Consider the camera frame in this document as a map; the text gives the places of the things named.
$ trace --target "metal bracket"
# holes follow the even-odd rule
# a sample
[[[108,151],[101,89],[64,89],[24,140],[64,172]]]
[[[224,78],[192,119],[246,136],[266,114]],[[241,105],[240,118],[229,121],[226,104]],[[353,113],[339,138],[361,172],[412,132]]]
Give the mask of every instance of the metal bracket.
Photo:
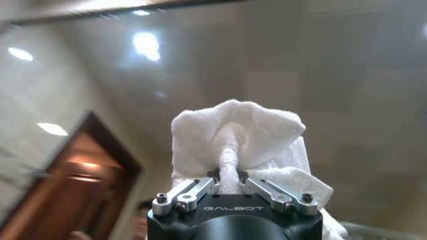
[[[220,189],[220,182],[213,177],[204,177],[196,186],[185,193],[181,193],[176,200],[176,210],[188,213],[197,208],[197,202],[205,194],[214,194]]]
[[[157,198],[152,200],[152,213],[157,216],[164,216],[170,213],[173,205],[176,204],[176,197],[178,194],[185,193],[197,181],[185,179],[168,193],[158,193]]]
[[[205,194],[214,194],[220,182],[212,177],[185,179],[168,193],[158,193],[152,200],[152,213],[164,216],[170,213],[173,206],[180,213],[196,209],[197,202]]]
[[[317,213],[317,202],[309,194],[296,193],[268,180],[241,178],[240,189],[244,194],[260,195],[269,202],[270,208],[280,213],[286,213],[290,206],[302,215],[312,216]]]

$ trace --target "wooden door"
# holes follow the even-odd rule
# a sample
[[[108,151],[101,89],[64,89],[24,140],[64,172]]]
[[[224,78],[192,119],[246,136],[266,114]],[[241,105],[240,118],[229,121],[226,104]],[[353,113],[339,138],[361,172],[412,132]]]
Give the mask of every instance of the wooden door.
[[[72,231],[98,239],[102,215],[121,180],[113,167],[66,162],[62,178],[48,194],[20,239],[66,240]]]

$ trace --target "door frame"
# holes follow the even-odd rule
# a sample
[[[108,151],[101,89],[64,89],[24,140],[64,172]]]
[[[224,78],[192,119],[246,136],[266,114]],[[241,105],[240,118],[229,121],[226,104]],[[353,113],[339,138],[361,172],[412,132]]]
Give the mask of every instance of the door frame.
[[[72,131],[72,133],[68,135],[68,137],[62,140],[60,146],[52,151],[50,154],[50,161],[48,162],[46,166],[40,172],[34,173],[34,177],[30,180],[30,183],[28,185],[26,191],[20,197],[20,199],[16,201],[14,206],[12,207],[12,210],[8,212],[6,216],[2,219],[1,225],[0,225],[0,236],[2,235],[2,232],[10,224],[10,220],[13,219],[14,215],[18,213],[21,207],[24,206],[24,203],[30,199],[30,196],[37,191],[37,189],[41,186],[41,183],[44,182],[42,176],[46,175],[64,161],[64,158],[68,157],[68,149],[74,142],[77,136],[85,133],[88,134],[92,139],[96,141],[96,143],[102,147],[102,149],[108,152],[110,157],[116,160],[116,162],[122,166],[125,170],[125,185],[124,189],[117,193],[120,194],[120,201],[116,202],[116,208],[113,211],[114,218],[112,219],[109,225],[110,228],[108,229],[105,233],[105,239],[109,236],[109,233],[112,231],[112,228],[114,226],[116,220],[118,218],[121,209],[124,207],[125,200],[128,199],[130,190],[133,189],[136,180],[141,173],[144,173],[144,167],[138,164],[128,150],[124,148],[122,144],[118,142],[108,128],[105,127],[104,123],[101,122],[100,118],[96,116],[96,114],[92,111],[88,111],[82,117],[80,118],[80,121],[76,124],[76,127]]]

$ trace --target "bolt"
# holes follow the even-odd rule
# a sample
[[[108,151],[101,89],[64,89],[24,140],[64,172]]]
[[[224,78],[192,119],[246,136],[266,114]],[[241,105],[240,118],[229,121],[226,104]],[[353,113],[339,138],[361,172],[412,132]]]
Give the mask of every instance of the bolt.
[[[185,206],[184,203],[178,202],[178,203],[176,203],[176,205],[174,205],[174,209],[176,209],[176,211],[177,211],[178,213],[185,213],[185,211],[186,211],[186,206]]]
[[[292,202],[286,202],[285,204],[284,204],[284,212],[286,213],[286,214],[289,214],[289,213],[292,213],[293,212],[293,210],[294,210],[294,206],[293,206],[293,203]]]
[[[300,199],[304,203],[309,204],[313,201],[313,196],[309,193],[302,193]]]
[[[162,192],[157,193],[154,199],[157,200],[158,204],[162,204],[168,200],[168,195]]]

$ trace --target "ceiling light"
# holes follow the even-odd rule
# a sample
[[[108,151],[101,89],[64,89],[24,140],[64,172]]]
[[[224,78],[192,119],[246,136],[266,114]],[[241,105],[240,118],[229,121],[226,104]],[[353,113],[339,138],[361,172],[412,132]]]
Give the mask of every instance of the ceiling light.
[[[149,12],[144,11],[144,10],[136,10],[132,12],[134,15],[137,16],[146,16],[149,15]]]
[[[29,52],[18,49],[18,48],[9,47],[8,52],[13,55],[13,57],[16,57],[21,60],[25,60],[25,61],[33,60],[33,56],[29,54]]]
[[[160,59],[157,39],[150,32],[138,32],[133,35],[133,47],[136,52],[144,54],[149,60]]]
[[[68,132],[61,128],[60,125],[52,124],[52,123],[37,123],[38,127],[42,128],[44,131],[46,131],[49,134],[57,135],[57,136],[66,136]]]
[[[72,179],[85,181],[85,182],[100,182],[100,179],[90,178],[90,177],[82,177],[82,176],[73,176]]]
[[[88,162],[82,162],[81,165],[89,169],[94,169],[98,167],[94,163],[88,163]]]

